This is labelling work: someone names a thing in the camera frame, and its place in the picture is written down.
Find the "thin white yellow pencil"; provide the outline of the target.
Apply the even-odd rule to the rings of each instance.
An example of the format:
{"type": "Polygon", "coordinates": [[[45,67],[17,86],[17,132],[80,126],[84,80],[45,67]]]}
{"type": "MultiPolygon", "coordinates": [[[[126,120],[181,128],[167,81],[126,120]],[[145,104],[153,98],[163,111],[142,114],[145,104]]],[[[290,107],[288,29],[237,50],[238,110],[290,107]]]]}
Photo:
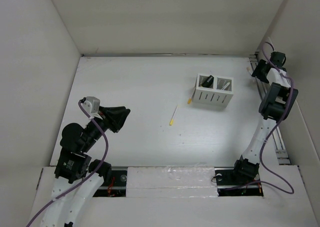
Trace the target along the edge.
{"type": "Polygon", "coordinates": [[[227,82],[227,83],[222,87],[221,90],[225,90],[229,85],[230,85],[230,82],[227,82]]]}

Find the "yellow cap black highlighter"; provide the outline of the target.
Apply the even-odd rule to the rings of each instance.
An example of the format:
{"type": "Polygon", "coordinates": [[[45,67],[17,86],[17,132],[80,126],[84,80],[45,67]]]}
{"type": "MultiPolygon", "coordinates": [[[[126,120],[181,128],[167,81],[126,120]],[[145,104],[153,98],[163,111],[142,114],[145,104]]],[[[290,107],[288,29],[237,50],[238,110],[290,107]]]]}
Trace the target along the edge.
{"type": "Polygon", "coordinates": [[[213,85],[214,77],[212,75],[208,76],[201,84],[203,88],[209,88],[213,85]]]}

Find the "white yellow marker pen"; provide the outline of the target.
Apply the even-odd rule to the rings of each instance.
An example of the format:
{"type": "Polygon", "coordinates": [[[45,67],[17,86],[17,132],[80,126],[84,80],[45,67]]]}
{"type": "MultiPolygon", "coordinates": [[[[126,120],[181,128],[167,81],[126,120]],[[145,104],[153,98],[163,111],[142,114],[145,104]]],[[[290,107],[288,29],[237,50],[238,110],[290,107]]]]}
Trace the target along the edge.
{"type": "Polygon", "coordinates": [[[179,105],[177,105],[175,107],[175,109],[174,109],[174,112],[173,112],[172,117],[171,117],[170,122],[169,122],[169,126],[173,125],[178,108],[179,108],[179,105]]]}

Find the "white pen brown tip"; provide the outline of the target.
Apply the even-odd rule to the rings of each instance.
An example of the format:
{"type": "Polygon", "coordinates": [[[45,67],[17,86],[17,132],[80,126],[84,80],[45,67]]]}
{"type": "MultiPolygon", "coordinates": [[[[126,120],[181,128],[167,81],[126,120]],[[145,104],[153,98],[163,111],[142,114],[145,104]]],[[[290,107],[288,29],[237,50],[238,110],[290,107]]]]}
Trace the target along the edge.
{"type": "Polygon", "coordinates": [[[250,67],[247,67],[246,69],[247,69],[247,72],[249,73],[249,75],[251,76],[253,73],[252,69],[250,67]]]}

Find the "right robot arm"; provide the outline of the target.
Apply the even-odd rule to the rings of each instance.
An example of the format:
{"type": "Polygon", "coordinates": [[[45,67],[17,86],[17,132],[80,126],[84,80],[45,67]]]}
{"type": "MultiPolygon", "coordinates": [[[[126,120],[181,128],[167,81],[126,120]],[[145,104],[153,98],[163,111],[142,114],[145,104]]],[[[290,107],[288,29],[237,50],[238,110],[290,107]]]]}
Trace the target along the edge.
{"type": "Polygon", "coordinates": [[[264,182],[287,194],[293,194],[294,189],[284,177],[270,170],[263,162],[263,152],[273,132],[289,115],[299,91],[294,87],[294,80],[288,76],[284,68],[286,55],[282,52],[273,51],[266,61],[261,60],[252,73],[252,77],[269,84],[269,88],[260,103],[258,112],[261,118],[258,121],[254,135],[240,158],[235,162],[231,171],[231,178],[236,190],[250,185],[261,184],[261,180],[255,180],[259,174],[259,167],[283,180],[290,191],[284,190],[274,184],[264,182]]]}

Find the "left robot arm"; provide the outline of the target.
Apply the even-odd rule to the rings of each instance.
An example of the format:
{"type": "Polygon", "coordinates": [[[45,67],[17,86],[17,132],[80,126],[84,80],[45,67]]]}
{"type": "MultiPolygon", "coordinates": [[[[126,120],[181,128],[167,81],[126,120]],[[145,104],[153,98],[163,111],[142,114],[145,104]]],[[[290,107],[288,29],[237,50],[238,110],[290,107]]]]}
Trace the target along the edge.
{"type": "Polygon", "coordinates": [[[118,133],[131,112],[124,106],[103,107],[95,97],[79,100],[78,106],[89,122],[85,127],[70,123],[62,130],[51,200],[42,208],[42,227],[78,225],[95,192],[112,178],[112,166],[105,161],[109,147],[101,159],[92,160],[87,153],[100,138],[108,144],[106,131],[118,133]]]}

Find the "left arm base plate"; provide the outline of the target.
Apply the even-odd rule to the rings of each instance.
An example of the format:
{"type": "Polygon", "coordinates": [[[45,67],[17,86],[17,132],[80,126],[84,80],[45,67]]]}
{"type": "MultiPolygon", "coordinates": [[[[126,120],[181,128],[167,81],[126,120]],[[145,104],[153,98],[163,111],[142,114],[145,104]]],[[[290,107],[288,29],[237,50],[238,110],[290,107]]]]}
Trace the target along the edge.
{"type": "Polygon", "coordinates": [[[128,168],[112,167],[109,180],[104,182],[102,186],[93,195],[94,197],[125,197],[127,190],[128,168]]]}

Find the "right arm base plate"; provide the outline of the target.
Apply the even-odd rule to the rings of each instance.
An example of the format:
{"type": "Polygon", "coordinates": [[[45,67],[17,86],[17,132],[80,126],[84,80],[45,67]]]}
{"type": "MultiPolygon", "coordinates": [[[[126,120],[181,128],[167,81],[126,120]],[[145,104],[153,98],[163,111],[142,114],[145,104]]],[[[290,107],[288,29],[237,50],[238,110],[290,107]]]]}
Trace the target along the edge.
{"type": "Polygon", "coordinates": [[[211,182],[216,184],[219,197],[263,197],[264,193],[259,183],[248,184],[256,181],[255,178],[235,175],[232,167],[215,167],[211,182]]]}

